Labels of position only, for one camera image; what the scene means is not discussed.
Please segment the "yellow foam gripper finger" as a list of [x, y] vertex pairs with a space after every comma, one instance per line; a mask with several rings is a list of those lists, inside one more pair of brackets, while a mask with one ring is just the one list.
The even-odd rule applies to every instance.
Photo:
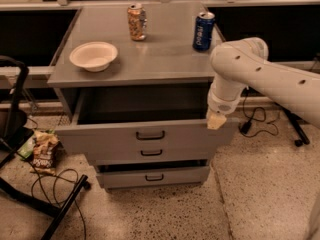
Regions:
[[207, 128], [209, 130], [218, 130], [227, 121], [225, 115], [208, 110], [206, 114]]

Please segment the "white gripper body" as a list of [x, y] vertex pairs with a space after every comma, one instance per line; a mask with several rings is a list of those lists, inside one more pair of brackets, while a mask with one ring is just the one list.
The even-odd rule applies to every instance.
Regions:
[[216, 94], [217, 88], [214, 85], [210, 86], [207, 95], [207, 117], [210, 116], [227, 116], [235, 111], [240, 101], [240, 96], [237, 96], [231, 101], [219, 98]]

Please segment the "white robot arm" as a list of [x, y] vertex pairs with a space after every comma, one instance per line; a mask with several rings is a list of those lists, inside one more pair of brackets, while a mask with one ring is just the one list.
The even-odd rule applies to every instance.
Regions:
[[213, 167], [221, 186], [232, 240], [319, 240], [319, 75], [267, 60], [258, 38], [225, 42], [210, 62], [215, 95], [234, 100], [251, 87], [306, 121], [310, 143], [293, 144], [294, 128], [282, 111], [279, 133], [236, 134], [218, 151]]

